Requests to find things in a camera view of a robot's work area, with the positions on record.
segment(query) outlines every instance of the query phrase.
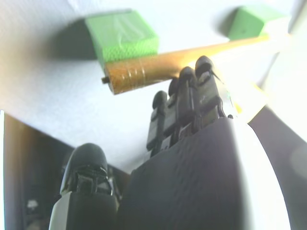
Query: green block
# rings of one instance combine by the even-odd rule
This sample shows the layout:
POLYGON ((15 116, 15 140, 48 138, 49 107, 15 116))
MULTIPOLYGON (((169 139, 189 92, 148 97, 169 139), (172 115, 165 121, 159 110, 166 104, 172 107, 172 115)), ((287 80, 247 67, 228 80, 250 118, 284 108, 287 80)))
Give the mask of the green block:
POLYGON ((229 30, 230 40, 285 34, 291 17, 267 5, 250 5, 237 9, 229 30))
POLYGON ((102 65, 157 54, 159 38, 136 11, 90 17, 85 23, 102 65))

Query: wooden cylinder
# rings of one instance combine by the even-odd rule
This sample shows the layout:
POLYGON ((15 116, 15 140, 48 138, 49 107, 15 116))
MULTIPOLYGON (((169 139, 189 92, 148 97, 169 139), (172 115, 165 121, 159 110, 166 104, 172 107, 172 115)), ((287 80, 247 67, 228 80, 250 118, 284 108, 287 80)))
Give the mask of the wooden cylinder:
POLYGON ((232 58, 237 53, 277 53, 284 47, 288 37, 288 34, 275 38, 261 36, 213 46, 109 62, 105 64, 106 79, 104 82, 109 83, 114 94, 122 93, 178 77, 179 72, 185 66, 194 68, 196 60, 203 55, 212 58, 214 62, 214 56, 217 54, 232 58))

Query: wooden rod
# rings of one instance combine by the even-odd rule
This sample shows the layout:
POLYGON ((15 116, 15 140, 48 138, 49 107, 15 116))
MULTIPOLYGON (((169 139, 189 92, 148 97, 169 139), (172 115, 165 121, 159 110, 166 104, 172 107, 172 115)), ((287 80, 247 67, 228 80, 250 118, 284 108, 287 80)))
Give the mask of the wooden rod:
POLYGON ((234 58, 240 53, 274 54, 283 49, 288 38, 288 34, 278 37, 266 35, 213 46, 108 62, 105 64, 106 77, 103 82, 109 84, 114 94, 118 94, 178 77, 185 66, 194 68, 195 61, 203 55, 215 62, 214 57, 234 58))

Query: back of robotic hand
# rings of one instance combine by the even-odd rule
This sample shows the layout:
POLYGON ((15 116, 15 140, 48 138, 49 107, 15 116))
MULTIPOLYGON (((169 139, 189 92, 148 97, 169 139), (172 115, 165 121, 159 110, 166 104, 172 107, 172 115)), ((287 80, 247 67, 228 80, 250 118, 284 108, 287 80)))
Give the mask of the back of robotic hand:
MULTIPOLYGON (((198 59, 195 71, 186 67, 173 79, 169 99, 165 92, 156 94, 147 149, 149 159, 131 174, 117 212, 107 184, 78 190, 81 182, 85 185, 79 187, 89 187, 86 177, 104 174, 83 171, 84 179, 79 172, 68 173, 77 182, 64 176, 64 184, 74 181, 75 186, 62 185, 68 192, 55 204, 49 229, 290 229, 270 161, 254 131, 236 117, 207 57, 198 59), (64 215, 57 215, 60 203, 68 207, 64 215)), ((91 169, 92 163, 74 168, 91 169)), ((94 165, 95 172, 102 172, 94 165)))

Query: dark floor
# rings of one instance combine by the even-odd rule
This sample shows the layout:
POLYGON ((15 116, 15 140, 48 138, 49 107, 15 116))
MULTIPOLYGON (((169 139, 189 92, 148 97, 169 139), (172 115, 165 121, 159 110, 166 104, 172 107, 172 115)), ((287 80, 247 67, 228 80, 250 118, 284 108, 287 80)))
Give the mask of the dark floor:
MULTIPOLYGON (((304 177, 307 143, 268 108, 262 109, 250 125, 275 170, 292 229, 307 229, 307 177, 304 177)), ((71 151, 71 147, 6 117, 6 230, 47 229, 71 151)))

